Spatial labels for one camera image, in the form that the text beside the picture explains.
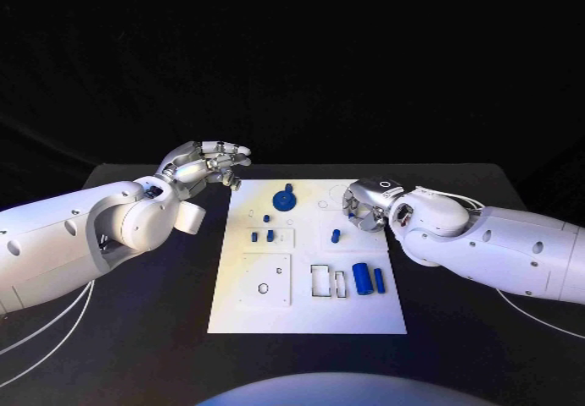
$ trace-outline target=dark backdrop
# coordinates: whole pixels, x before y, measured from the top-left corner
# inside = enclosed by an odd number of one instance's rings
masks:
[[[218,139],[258,163],[497,163],[532,210],[585,224],[577,22],[166,3],[0,16],[3,208]]]

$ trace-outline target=robotic hand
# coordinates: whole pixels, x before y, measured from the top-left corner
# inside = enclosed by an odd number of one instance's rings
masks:
[[[466,209],[453,199],[470,203]],[[483,207],[473,199],[385,178],[355,182],[345,214],[360,230],[386,219],[408,257],[512,294],[585,304],[585,230],[526,211]]]
[[[241,187],[231,166],[251,164],[249,149],[187,142],[154,176],[81,190],[0,212],[0,313],[79,288],[157,248],[173,227],[196,234],[205,210],[185,200],[208,183]]]

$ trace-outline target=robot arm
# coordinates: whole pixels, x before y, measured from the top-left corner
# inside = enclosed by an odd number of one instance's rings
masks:
[[[196,234],[205,210],[185,200],[208,183],[238,190],[232,165],[249,149],[187,142],[154,176],[117,182],[0,212],[0,313],[79,288],[123,262],[157,248],[173,228]]]
[[[585,230],[551,217],[497,207],[466,209],[435,190],[405,192],[362,179],[345,193],[345,214],[365,231],[385,219],[408,257],[444,266],[502,291],[585,304]],[[360,209],[368,215],[360,217]]]

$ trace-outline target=small blue part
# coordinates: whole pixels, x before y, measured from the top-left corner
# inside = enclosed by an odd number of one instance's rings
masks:
[[[375,269],[375,278],[376,278],[378,293],[385,294],[386,289],[383,287],[382,269],[381,268]]]
[[[273,205],[278,211],[288,211],[297,205],[297,198],[293,194],[293,185],[287,184],[284,190],[281,190],[273,197]]]
[[[332,243],[337,244],[339,243],[339,236],[342,235],[342,232],[336,229],[333,230],[333,235],[332,235]]]
[[[372,278],[369,277],[368,264],[360,262],[355,264],[353,267],[353,279],[356,280],[358,294],[372,294],[375,292],[375,287],[372,285]]]

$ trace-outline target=black table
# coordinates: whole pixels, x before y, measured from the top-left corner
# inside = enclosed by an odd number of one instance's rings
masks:
[[[102,165],[85,187],[154,170],[154,165]],[[407,187],[419,184],[487,206],[525,208],[492,164],[252,165],[238,173],[244,178],[381,174]],[[29,375],[0,389],[2,404],[193,404],[254,381],[314,371],[409,377],[500,404],[585,404],[585,341],[525,317],[492,288],[443,267],[415,264],[389,234],[407,336],[208,334],[229,195],[228,188],[211,185],[192,200],[208,210],[199,234],[175,231],[157,250],[98,279],[74,335]],[[9,314],[0,323],[3,347],[52,319],[78,292]],[[585,306],[515,301],[564,323],[585,320]],[[52,349],[81,307],[0,359],[2,381]]]

